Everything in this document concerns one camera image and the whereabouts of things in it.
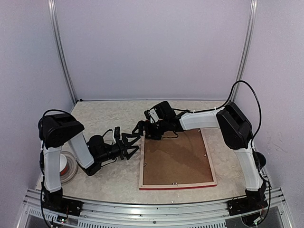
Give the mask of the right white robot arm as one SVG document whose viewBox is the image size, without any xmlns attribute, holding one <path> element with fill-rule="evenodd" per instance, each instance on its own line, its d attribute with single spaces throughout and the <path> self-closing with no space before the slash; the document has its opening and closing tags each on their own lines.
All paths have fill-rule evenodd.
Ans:
<svg viewBox="0 0 304 228">
<path fill-rule="evenodd" d="M 218 128 L 226 146 L 232 149 L 240 162 L 245 177 L 245 197 L 227 202 L 229 214 L 238 215 L 268 206 L 266 180 L 261 169 L 265 157 L 254 149 L 252 125 L 234 102 L 202 111 L 174 109 L 163 101 L 144 111 L 145 120 L 137 123 L 133 133 L 160 140 L 166 132 Z"/>
</svg>

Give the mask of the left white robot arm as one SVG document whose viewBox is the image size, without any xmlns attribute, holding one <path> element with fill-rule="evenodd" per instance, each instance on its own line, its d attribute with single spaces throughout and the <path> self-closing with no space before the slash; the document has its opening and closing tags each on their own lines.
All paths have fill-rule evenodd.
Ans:
<svg viewBox="0 0 304 228">
<path fill-rule="evenodd" d="M 121 133 L 116 127 L 113 143 L 105 143 L 102 135 L 94 135 L 89 141 L 83 135 L 84 126 L 72 115 L 62 110 L 45 111 L 38 122 L 41 141 L 40 169 L 41 207 L 67 216 L 80 216 L 83 202 L 63 197 L 60 181 L 60 155 L 62 147 L 68 143 L 72 149 L 76 164 L 88 176 L 95 175 L 107 161 L 129 160 L 138 150 L 138 133 Z"/>
</svg>

